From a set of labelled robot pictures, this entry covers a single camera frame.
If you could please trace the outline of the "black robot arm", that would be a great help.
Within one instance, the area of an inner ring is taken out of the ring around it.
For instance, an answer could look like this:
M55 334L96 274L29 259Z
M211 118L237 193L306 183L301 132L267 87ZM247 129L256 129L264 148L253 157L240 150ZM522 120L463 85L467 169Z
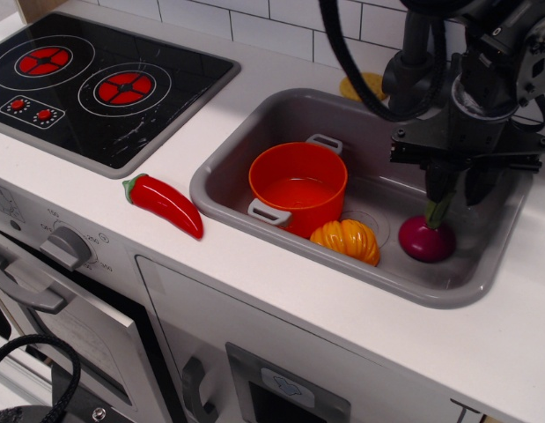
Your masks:
M545 153L540 125L513 121L531 101L545 110L545 1L407 1L424 16L457 19L467 49L443 109L399 128L391 159L425 172L427 197L442 203L458 175L479 204L503 169L536 172Z

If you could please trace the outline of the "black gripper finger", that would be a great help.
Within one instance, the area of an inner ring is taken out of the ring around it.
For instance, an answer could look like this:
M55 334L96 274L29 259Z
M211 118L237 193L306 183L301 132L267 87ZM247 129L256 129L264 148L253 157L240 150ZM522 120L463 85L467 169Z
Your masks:
M498 167L472 167L465 178L464 195L468 206L478 205L497 185L501 177Z
M458 168L446 161L432 161L425 171L426 194L430 201L440 203L452 194L458 180Z

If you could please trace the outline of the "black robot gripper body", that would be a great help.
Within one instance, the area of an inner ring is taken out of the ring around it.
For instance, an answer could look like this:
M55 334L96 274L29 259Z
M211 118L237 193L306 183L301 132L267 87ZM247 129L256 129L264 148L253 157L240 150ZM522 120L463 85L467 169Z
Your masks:
M542 95L531 80L520 85L512 74L464 70L453 81L442 111L394 131L390 160L453 172L474 167L535 172L545 153L545 136L538 125L525 126L512 117Z

